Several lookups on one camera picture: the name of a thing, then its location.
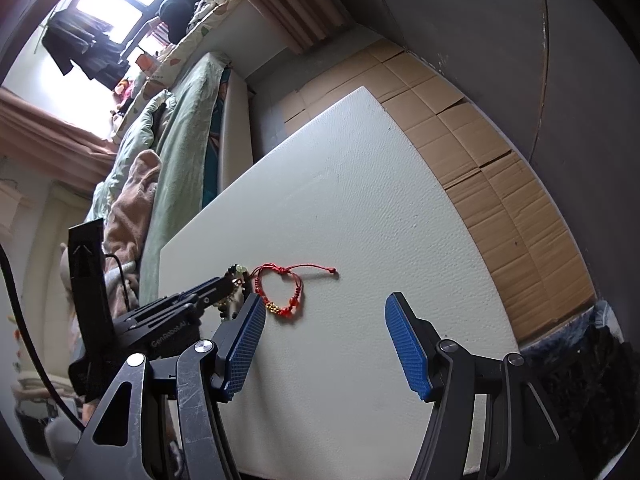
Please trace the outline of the pink fleece blanket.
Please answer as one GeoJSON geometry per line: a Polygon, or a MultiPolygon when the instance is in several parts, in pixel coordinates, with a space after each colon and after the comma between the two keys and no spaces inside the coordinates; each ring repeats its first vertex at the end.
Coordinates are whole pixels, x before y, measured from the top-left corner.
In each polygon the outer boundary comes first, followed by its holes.
{"type": "Polygon", "coordinates": [[[140,152],[128,166],[128,174],[116,174],[125,180],[116,181],[110,174],[108,181],[96,186],[85,218],[85,222],[104,221],[104,252],[118,258],[132,289],[137,288],[137,262],[148,234],[161,169],[162,162],[153,150],[140,152]]]}

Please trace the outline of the white table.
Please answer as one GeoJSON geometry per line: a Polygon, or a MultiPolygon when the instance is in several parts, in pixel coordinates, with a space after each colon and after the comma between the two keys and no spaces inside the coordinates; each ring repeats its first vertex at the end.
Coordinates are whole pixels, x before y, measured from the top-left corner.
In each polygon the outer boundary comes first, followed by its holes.
{"type": "Polygon", "coordinates": [[[232,264],[299,266],[303,305],[267,318],[243,389],[220,411],[236,466],[267,479],[405,479],[431,407],[388,334],[401,292],[478,356],[518,348],[454,204],[366,89],[341,99],[220,193],[160,253],[161,295],[232,264]]]}

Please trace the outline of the flattened cardboard sheets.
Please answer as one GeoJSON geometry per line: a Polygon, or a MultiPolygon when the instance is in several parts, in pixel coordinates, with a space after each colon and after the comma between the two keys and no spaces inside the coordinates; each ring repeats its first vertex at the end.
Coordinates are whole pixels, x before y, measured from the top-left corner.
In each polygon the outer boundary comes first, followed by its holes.
{"type": "Polygon", "coordinates": [[[570,229],[526,160],[463,94],[381,39],[280,99],[287,133],[366,88],[408,136],[468,228],[515,338],[528,344],[596,293],[570,229]]]}

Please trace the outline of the green bed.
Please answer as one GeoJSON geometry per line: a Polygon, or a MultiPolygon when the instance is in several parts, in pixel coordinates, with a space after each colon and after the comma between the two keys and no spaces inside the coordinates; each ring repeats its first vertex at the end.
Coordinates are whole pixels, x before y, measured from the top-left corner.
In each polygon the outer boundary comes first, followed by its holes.
{"type": "Polygon", "coordinates": [[[176,104],[155,151],[162,169],[140,262],[142,304],[160,296],[162,249],[253,165],[248,89],[214,52],[171,88],[176,104]]]}

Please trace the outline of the hanging black garment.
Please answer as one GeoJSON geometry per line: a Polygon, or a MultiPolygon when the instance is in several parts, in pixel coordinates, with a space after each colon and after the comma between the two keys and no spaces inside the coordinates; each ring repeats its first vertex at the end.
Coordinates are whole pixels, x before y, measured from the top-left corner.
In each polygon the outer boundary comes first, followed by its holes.
{"type": "Polygon", "coordinates": [[[112,26],[77,8],[54,12],[41,39],[63,75],[78,66],[90,80],[114,90],[129,68],[125,47],[111,40],[112,26]]]}

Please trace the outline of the light green duvet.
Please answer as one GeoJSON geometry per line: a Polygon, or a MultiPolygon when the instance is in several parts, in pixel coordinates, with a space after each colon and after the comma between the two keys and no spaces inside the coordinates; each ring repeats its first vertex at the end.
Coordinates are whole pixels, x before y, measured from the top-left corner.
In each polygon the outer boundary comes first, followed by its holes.
{"type": "Polygon", "coordinates": [[[176,104],[175,96],[169,90],[162,90],[145,105],[122,138],[111,171],[96,185],[85,221],[107,219],[134,160],[143,151],[157,147],[176,104]]]}

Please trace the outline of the black clothing pile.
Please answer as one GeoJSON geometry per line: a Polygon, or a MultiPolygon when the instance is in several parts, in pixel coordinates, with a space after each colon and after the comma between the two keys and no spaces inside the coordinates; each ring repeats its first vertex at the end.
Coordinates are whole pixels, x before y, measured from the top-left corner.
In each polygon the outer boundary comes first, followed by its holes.
{"type": "Polygon", "coordinates": [[[158,17],[167,26],[168,38],[178,44],[193,18],[195,7],[200,0],[164,0],[158,9],[158,17]]]}

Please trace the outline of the pink curtain left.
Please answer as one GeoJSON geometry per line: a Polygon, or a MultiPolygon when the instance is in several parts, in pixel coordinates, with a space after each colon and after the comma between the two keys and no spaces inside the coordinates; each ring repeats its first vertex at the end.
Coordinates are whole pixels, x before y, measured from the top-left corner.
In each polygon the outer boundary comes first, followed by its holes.
{"type": "Polygon", "coordinates": [[[111,171],[117,146],[1,90],[1,153],[90,192],[111,171]]]}

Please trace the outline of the dark wardrobe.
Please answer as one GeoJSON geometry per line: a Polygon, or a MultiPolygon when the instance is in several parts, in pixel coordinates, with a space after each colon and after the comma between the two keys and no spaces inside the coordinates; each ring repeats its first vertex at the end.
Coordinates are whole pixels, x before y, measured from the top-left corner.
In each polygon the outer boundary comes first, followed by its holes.
{"type": "Polygon", "coordinates": [[[593,0],[340,0],[475,103],[559,206],[639,338],[639,61],[593,0]]]}

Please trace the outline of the floral window seat cushion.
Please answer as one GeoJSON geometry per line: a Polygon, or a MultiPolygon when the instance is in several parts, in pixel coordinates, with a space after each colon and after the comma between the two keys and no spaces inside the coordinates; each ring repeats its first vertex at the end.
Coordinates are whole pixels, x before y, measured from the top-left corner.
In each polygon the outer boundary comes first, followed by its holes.
{"type": "Polygon", "coordinates": [[[158,92],[169,89],[183,72],[189,58],[217,29],[243,0],[200,0],[192,6],[190,21],[184,26],[184,35],[177,42],[151,58],[151,67],[142,70],[132,84],[125,100],[124,110],[116,113],[113,141],[119,143],[126,130],[140,116],[158,92]]]}

